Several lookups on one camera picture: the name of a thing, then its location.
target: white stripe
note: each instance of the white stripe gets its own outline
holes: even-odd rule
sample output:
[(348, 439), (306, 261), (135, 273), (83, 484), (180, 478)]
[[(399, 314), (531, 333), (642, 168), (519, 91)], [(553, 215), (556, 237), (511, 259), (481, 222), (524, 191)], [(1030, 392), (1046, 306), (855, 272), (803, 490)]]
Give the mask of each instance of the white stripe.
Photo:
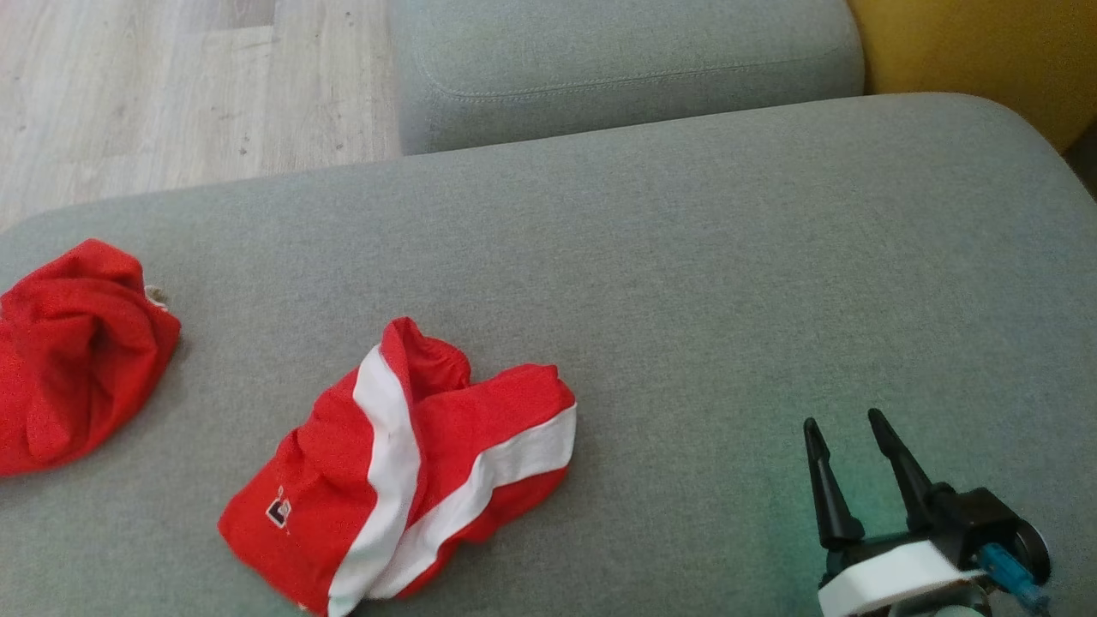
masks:
[(393, 557), (407, 525), (419, 475), (419, 447), (411, 429), (404, 388), (374, 347), (358, 368), (354, 402), (373, 426), (373, 455), (366, 474), (377, 505), (343, 557), (328, 590), (328, 615), (344, 617), (365, 596)]
[(434, 563), (442, 542), (484, 512), (495, 489), (563, 469), (572, 460), (574, 445), (572, 405), (548, 422), (480, 452), (468, 480), (404, 534), (392, 562), (367, 595), (387, 598), (400, 593)]

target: red cloth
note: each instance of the red cloth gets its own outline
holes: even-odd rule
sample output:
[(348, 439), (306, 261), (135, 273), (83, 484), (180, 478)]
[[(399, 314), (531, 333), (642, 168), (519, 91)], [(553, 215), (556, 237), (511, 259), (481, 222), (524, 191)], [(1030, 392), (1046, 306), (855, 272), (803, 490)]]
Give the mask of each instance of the red cloth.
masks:
[(556, 367), (471, 383), (468, 360), (404, 317), (329, 388), (218, 525), (303, 608), (406, 596), (564, 480), (575, 397)]
[(145, 404), (179, 340), (140, 263), (89, 239), (0, 296), (0, 476), (71, 462)]

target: blue connector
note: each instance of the blue connector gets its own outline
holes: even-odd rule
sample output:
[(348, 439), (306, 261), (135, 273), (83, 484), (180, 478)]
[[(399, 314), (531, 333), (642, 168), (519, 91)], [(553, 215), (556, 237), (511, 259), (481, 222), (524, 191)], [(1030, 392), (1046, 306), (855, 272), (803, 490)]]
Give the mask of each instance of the blue connector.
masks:
[(1032, 573), (1025, 569), (1002, 545), (989, 543), (979, 551), (979, 566), (999, 587), (1014, 595), (1029, 615), (1049, 615), (1048, 603)]

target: gray fabric upholstery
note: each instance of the gray fabric upholstery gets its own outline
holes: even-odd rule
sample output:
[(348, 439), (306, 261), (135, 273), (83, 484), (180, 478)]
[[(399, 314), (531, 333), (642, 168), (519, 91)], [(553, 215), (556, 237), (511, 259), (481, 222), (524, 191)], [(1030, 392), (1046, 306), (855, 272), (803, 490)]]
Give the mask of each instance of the gray fabric upholstery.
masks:
[(860, 94), (842, 0), (394, 0), (405, 154)]
[[(228, 498), (416, 317), (478, 378), (555, 362), (572, 473), (420, 595), (361, 615), (813, 615), (801, 424), (870, 534), (903, 526), (878, 405), (1097, 580), (1097, 205), (1015, 114), (825, 101), (78, 206), (0, 236), (0, 288), (87, 236), (183, 323), (147, 408), (0, 481), (10, 615), (293, 616), (223, 545)], [(1019, 615), (999, 598), (999, 616)]]

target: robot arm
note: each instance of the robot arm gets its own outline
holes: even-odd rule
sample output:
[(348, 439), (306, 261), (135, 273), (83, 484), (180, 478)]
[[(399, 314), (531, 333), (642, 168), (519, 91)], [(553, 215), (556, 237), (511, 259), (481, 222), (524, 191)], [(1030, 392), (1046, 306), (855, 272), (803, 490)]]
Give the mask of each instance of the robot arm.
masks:
[(824, 617), (989, 616), (986, 598), (997, 588), (1030, 615), (1047, 616), (1039, 585), (1051, 575), (1051, 560), (1036, 528), (987, 489), (957, 493), (931, 483), (880, 410), (869, 410), (869, 422), (895, 473), (907, 530), (868, 539), (830, 469), (818, 425), (804, 423), (819, 543), (827, 550), (818, 592)]

